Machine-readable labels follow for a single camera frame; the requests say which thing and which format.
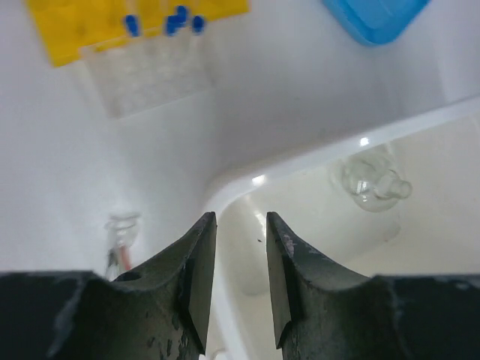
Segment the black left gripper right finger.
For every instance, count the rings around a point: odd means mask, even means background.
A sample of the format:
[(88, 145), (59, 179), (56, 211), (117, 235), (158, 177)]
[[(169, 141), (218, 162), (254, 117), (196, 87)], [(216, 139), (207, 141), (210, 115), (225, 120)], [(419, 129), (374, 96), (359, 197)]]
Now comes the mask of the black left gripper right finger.
[(477, 359), (477, 274), (366, 277), (266, 215), (275, 346), (285, 359)]

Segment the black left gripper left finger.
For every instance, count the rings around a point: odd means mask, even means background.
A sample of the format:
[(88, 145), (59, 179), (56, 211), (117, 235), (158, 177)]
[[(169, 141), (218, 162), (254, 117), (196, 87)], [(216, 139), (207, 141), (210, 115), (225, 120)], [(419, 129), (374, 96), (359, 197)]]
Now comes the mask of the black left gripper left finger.
[(206, 351), (217, 221), (113, 281), (91, 271), (1, 274), (3, 359), (198, 359)]

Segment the red orange stirring rod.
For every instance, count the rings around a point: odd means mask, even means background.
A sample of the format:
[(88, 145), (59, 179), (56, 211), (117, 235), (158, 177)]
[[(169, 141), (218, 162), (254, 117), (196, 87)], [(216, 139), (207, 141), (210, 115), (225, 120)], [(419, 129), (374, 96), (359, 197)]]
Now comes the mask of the red orange stirring rod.
[(132, 269), (129, 248), (126, 245), (121, 244), (117, 247), (117, 259), (121, 272), (128, 272)]

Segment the small glass flask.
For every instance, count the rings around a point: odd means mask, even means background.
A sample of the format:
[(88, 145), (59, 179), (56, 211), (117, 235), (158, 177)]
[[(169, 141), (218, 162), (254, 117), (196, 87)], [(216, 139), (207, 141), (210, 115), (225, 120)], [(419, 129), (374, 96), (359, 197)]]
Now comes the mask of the small glass flask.
[(330, 182), (360, 209), (379, 213), (392, 209), (413, 193), (390, 145), (378, 145), (335, 161)]

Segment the white plastic storage bin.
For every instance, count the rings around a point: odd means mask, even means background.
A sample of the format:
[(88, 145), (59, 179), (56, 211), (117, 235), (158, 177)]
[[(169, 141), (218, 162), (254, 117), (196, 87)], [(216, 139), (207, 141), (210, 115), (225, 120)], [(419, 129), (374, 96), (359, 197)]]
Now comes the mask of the white plastic storage bin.
[[(278, 359), (267, 275), (266, 214), (363, 275), (479, 271), (479, 96), (331, 111), (297, 100), (223, 115), (229, 171), (205, 207), (219, 214), (208, 359)], [(366, 211), (341, 185), (344, 162), (373, 152), (412, 184)]]

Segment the clear plastic tube rack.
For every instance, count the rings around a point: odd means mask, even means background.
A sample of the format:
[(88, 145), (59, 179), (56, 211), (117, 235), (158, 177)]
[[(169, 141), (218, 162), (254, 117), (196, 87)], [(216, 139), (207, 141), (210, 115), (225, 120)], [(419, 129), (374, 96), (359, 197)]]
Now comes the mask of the clear plastic tube rack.
[(112, 119), (179, 101), (215, 83), (215, 48), (207, 31), (122, 36), (85, 46), (81, 56)]

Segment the blue capped test tube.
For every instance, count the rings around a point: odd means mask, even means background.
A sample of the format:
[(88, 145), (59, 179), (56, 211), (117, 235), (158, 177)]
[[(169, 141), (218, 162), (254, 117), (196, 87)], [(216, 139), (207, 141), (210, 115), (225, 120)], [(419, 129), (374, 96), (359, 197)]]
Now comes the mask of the blue capped test tube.
[(136, 15), (134, 14), (128, 14), (124, 17), (124, 26), (127, 29), (127, 33), (132, 37), (132, 38), (137, 38), (140, 36), (141, 31), (140, 31), (140, 25), (139, 25), (139, 20)]

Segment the yellow test tube rack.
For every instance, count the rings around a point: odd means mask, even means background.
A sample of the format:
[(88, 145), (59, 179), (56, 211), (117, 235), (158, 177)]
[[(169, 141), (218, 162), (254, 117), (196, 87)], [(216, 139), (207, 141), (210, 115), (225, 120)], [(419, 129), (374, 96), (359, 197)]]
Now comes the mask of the yellow test tube rack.
[(50, 63), (67, 65), (80, 58), (83, 47), (106, 41), (102, 50), (123, 44), (128, 36), (125, 18), (138, 20), (141, 35), (161, 33), (164, 20), (184, 6), (190, 17), (219, 20), (250, 10), (248, 1), (26, 1)]

